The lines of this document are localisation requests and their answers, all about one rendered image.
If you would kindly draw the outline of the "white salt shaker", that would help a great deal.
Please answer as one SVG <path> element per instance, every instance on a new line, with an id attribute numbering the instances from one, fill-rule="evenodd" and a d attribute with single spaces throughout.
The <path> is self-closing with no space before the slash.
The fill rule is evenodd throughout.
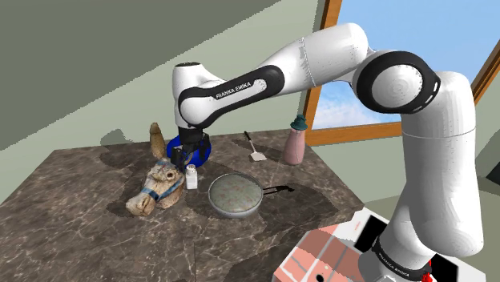
<path id="1" fill-rule="evenodd" d="M 188 164 L 185 171 L 186 188 L 194 190 L 198 188 L 198 174 L 194 164 Z"/>

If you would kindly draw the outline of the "pink bottle teal cap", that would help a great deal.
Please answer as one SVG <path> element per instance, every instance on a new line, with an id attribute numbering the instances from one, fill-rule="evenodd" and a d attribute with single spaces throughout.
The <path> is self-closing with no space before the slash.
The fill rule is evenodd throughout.
<path id="1" fill-rule="evenodd" d="M 297 115 L 290 124 L 291 129 L 284 146 L 283 159 L 290 165 L 298 165 L 304 158 L 306 118 Z"/>

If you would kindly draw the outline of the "horse head figure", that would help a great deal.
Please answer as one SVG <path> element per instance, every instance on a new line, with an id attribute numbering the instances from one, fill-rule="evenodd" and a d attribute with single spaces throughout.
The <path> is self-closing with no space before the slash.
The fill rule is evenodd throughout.
<path id="1" fill-rule="evenodd" d="M 166 144 L 158 123 L 149 129 L 151 153 L 157 158 L 149 170 L 141 191 L 125 204 L 134 216 L 149 216 L 155 207 L 167 209 L 176 204 L 183 194 L 185 175 L 167 157 Z"/>

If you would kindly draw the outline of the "grey frying pan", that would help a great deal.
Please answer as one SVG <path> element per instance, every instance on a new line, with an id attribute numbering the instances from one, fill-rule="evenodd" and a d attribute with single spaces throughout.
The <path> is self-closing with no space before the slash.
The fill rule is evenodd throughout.
<path id="1" fill-rule="evenodd" d="M 220 215 L 238 219 L 255 213 L 266 195 L 294 191 L 288 185 L 263 187 L 260 182 L 241 172 L 217 177 L 209 186 L 208 201 Z"/>

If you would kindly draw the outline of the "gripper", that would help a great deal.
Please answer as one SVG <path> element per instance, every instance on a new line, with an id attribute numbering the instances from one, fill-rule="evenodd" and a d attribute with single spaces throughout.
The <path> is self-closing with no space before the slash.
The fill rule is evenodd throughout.
<path id="1" fill-rule="evenodd" d="M 211 143 L 208 136 L 204 136 L 202 129 L 178 127 L 180 146 L 171 148 L 171 163 L 178 169 L 183 169 L 183 153 L 193 152 L 198 148 L 199 160 L 204 163 L 211 152 Z"/>

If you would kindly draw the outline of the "blue bowl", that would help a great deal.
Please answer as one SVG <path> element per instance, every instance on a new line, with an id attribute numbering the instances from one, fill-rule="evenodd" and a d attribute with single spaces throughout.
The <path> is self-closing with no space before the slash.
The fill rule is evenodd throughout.
<path id="1" fill-rule="evenodd" d="M 173 147 L 178 147 L 180 145 L 180 138 L 177 135 L 174 139 L 171 139 L 166 146 L 167 157 L 171 158 L 171 149 Z M 195 149 L 191 158 L 187 162 L 187 164 L 193 164 L 196 167 L 202 166 L 207 160 L 209 155 L 211 154 L 212 145 L 209 139 L 209 135 L 204 133 L 202 140 L 200 141 L 200 149 Z"/>

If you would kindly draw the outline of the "wooden frame window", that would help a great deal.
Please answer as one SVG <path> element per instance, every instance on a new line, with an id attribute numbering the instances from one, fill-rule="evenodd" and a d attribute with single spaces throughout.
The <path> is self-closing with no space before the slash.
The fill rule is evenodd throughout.
<path id="1" fill-rule="evenodd" d="M 436 71 L 457 71 L 479 100 L 500 71 L 500 0 L 325 0 L 322 28 L 355 22 L 376 50 L 407 50 Z M 347 83 L 310 90 L 304 115 L 310 146 L 399 136 L 397 115 L 365 109 Z"/>

